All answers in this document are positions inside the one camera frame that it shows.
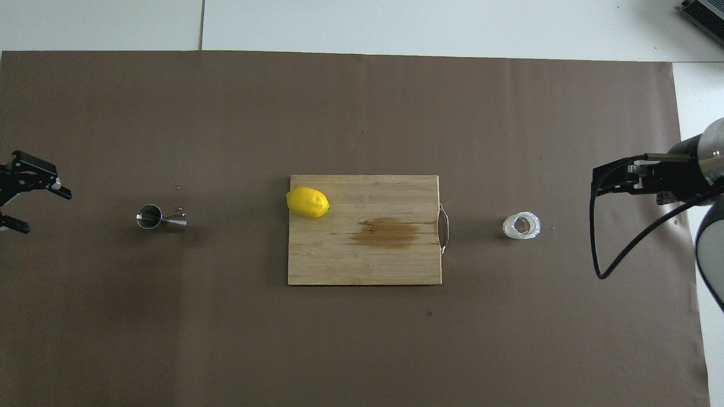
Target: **wooden cutting board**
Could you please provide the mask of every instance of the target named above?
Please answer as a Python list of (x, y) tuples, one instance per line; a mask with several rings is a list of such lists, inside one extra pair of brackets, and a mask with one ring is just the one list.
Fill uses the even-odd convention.
[(442, 284), (437, 175), (292, 175), (329, 199), (289, 214), (290, 285)]

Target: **lemon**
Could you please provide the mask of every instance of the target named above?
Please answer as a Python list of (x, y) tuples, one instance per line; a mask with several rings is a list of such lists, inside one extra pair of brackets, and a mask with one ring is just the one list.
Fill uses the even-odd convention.
[(329, 211), (329, 201), (314, 188), (298, 186), (287, 192), (287, 207), (293, 214), (314, 219)]

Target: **brown paper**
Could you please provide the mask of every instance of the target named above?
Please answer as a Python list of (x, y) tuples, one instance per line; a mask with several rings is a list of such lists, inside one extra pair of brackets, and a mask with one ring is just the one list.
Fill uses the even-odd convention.
[[(591, 169), (679, 140), (671, 64), (5, 52), (0, 138), (74, 195), (2, 208), (4, 405), (706, 404), (686, 218), (605, 281), (588, 243)], [(287, 286), (291, 174), (439, 175), (444, 284)], [(601, 197), (602, 261), (664, 211)]]

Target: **cutting board handle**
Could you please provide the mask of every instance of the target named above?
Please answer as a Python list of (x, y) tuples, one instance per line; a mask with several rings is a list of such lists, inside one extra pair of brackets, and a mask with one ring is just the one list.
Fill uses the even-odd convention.
[(440, 202), (440, 214), (443, 218), (445, 218), (445, 242), (440, 241), (440, 256), (445, 254), (445, 247), (447, 247), (447, 242), (450, 241), (450, 218), (447, 217), (447, 213), (445, 212), (445, 208), (442, 207), (442, 202)]

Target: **jigger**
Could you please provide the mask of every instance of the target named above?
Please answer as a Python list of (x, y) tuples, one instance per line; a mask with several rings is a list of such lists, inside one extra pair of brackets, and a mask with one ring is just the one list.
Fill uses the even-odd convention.
[(144, 205), (136, 214), (136, 222), (143, 229), (153, 229), (159, 225), (166, 225), (172, 232), (181, 232), (186, 228), (186, 214), (183, 209), (176, 208), (174, 214), (165, 217), (157, 205)]

